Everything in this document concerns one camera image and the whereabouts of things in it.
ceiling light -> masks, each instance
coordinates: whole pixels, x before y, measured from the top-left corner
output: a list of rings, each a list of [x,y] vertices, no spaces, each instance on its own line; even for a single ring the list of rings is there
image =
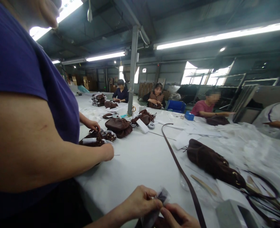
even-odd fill
[[[115,52],[115,53],[106,54],[106,55],[99,55],[99,56],[87,58],[86,61],[91,62],[91,61],[110,59],[110,58],[115,58],[115,57],[120,57],[120,56],[125,56],[125,52]]]
[[[57,18],[57,22],[60,23],[66,17],[68,17],[72,12],[74,12],[77,8],[83,5],[81,0],[62,0],[62,11],[60,12],[60,16]],[[33,27],[30,29],[31,37],[37,41],[43,35],[45,35],[51,28],[41,28],[41,27]]]
[[[200,38],[196,38],[196,39],[189,39],[189,40],[185,40],[185,41],[173,42],[173,43],[168,43],[168,44],[162,44],[162,45],[155,44],[154,47],[157,50],[161,50],[161,49],[165,49],[165,48],[171,48],[171,47],[174,48],[174,47],[180,47],[180,46],[184,46],[184,45],[231,39],[231,38],[236,38],[236,37],[241,37],[241,36],[255,35],[255,34],[274,32],[274,31],[279,31],[279,30],[280,30],[280,23],[277,23],[277,24],[271,24],[268,26],[261,26],[261,27],[250,28],[250,29],[242,29],[239,31],[233,31],[233,32],[222,33],[222,34],[218,34],[218,35],[200,37]]]

bag handle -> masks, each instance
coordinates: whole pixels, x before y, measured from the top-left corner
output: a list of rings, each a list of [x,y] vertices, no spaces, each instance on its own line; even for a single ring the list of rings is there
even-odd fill
[[[165,136],[165,134],[164,134],[163,127],[162,127],[162,133],[163,133],[163,136],[164,136],[164,138],[165,138],[165,141],[166,141],[166,143],[167,143],[167,145],[168,145],[168,147],[169,147],[169,150],[171,151],[171,154],[172,154],[172,156],[173,156],[173,158],[174,158],[174,160],[175,160],[175,163],[176,163],[176,165],[177,165],[177,167],[178,167],[180,173],[181,173],[182,176],[184,177],[184,179],[185,179],[185,181],[186,181],[186,183],[187,183],[187,185],[188,185],[188,188],[190,189],[190,193],[191,193],[191,196],[192,196],[192,198],[193,198],[193,202],[194,202],[194,205],[195,205],[195,209],[196,209],[196,212],[197,212],[197,216],[198,216],[198,219],[199,219],[200,226],[201,226],[201,228],[206,228],[204,216],[203,216],[203,213],[202,213],[202,210],[201,210],[201,206],[200,206],[198,197],[197,197],[197,195],[196,195],[196,192],[195,192],[193,186],[191,185],[191,182],[190,182],[190,180],[188,179],[187,175],[185,174],[185,172],[183,171],[182,167],[180,166],[180,164],[179,164],[179,162],[178,162],[178,159],[177,159],[177,157],[175,156],[175,153],[174,153],[174,151],[172,150],[172,147],[171,147],[169,141],[167,140],[167,138],[166,138],[166,136]]]

woman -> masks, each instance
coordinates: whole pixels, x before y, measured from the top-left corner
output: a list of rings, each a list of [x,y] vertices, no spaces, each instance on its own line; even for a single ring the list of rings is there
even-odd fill
[[[117,90],[115,91],[115,93],[112,95],[112,98],[114,100],[120,101],[120,102],[124,102],[124,103],[128,103],[128,89],[126,88],[126,86],[124,86],[124,80],[123,79],[119,79],[118,80],[118,87]]]
[[[157,83],[153,92],[146,94],[143,100],[147,103],[147,107],[154,108],[156,104],[162,105],[165,108],[166,103],[164,94],[162,94],[163,86],[161,83]]]
[[[78,145],[78,103],[31,27],[58,26],[61,0],[0,0],[0,226],[81,227],[90,222],[71,179],[114,157]]]
[[[212,116],[225,116],[228,117],[229,114],[233,114],[234,112],[213,112],[215,104],[220,100],[221,93],[217,89],[208,90],[205,93],[206,100],[198,101],[193,109],[191,110],[191,114],[194,114],[198,117],[212,117]]]

worker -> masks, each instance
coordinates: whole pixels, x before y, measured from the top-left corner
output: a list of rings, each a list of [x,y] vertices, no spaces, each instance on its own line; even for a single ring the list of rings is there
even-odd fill
[[[147,107],[154,108],[155,105],[161,105],[165,108],[166,103],[164,99],[164,94],[162,93],[163,86],[161,83],[157,83],[154,91],[146,94],[143,97],[143,101],[147,102]]]
[[[160,210],[163,215],[163,218],[157,219],[155,228],[200,228],[198,220],[186,213],[178,204],[166,204],[163,207],[158,199],[148,200],[156,194],[150,188],[138,186],[123,203],[84,228],[121,227],[127,221],[143,217],[154,210]]]
[[[112,95],[112,98],[120,102],[128,103],[129,93],[128,93],[126,83],[124,82],[123,79],[118,80],[118,87],[119,88],[117,88],[115,93]]]
[[[263,109],[253,124],[257,128],[266,126],[280,128],[280,103],[272,104]]]
[[[191,110],[191,114],[194,114],[198,117],[212,117],[212,116],[225,116],[228,117],[230,114],[234,114],[234,112],[213,112],[215,104],[220,100],[221,92],[217,89],[207,90],[205,93],[205,100],[197,101],[193,109]]]
[[[57,28],[61,0],[0,0],[0,227],[84,227],[73,177],[114,157],[111,144],[78,145],[79,112],[67,83],[29,35]]]

blue t-shirt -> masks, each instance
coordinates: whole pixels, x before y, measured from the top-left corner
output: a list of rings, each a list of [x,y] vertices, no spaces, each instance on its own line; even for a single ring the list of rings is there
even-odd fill
[[[43,49],[0,4],[0,91],[38,96],[48,102],[64,141],[78,143],[78,103]],[[58,183],[24,193],[0,192],[0,219],[37,203]]]

